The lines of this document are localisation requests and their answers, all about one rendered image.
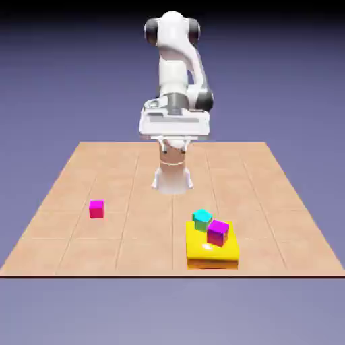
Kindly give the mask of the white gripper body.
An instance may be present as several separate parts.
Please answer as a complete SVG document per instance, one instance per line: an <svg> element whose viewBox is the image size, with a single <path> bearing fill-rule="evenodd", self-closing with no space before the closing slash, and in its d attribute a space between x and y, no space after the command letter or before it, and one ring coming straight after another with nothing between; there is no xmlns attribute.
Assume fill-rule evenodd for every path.
<svg viewBox="0 0 345 345"><path fill-rule="evenodd" d="M150 139L206 139L210 134L210 114L182 108L180 115L170 115L167 108L143 108L139 133Z"/></svg>

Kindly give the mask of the small cyan cube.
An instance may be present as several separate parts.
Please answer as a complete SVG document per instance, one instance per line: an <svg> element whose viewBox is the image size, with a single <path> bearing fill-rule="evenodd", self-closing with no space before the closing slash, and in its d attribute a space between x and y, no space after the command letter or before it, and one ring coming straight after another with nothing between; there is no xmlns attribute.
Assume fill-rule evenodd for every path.
<svg viewBox="0 0 345 345"><path fill-rule="evenodd" d="M194 221L194 228L201 232L207 231L212 219L212 214L205 209L199 209L192 213L192 221Z"/></svg>

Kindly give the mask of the small pink cube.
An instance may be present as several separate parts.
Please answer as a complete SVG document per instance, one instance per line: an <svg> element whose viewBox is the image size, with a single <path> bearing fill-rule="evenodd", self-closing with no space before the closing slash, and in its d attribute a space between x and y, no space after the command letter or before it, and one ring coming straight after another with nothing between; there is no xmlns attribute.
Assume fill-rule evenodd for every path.
<svg viewBox="0 0 345 345"><path fill-rule="evenodd" d="M104 218L104 201L91 200L89 204L89 215L91 219Z"/></svg>

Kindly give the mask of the small purple cube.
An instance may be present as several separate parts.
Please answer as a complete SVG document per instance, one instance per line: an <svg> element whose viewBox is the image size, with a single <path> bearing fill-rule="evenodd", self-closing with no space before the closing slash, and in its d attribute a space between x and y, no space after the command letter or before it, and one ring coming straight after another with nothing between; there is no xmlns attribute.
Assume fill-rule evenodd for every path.
<svg viewBox="0 0 345 345"><path fill-rule="evenodd" d="M207 229L207 242L222 247L228 239L230 224L212 220Z"/></svg>

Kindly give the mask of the large yellow box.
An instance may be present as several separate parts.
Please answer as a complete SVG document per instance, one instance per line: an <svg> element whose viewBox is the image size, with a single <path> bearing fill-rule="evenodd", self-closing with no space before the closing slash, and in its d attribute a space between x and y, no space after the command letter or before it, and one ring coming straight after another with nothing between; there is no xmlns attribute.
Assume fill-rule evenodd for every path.
<svg viewBox="0 0 345 345"><path fill-rule="evenodd" d="M223 246L208 242L208 234L195 228L194 221L186 222L186 254L189 269L237 269L239 264L239 245L232 222L228 238Z"/></svg>

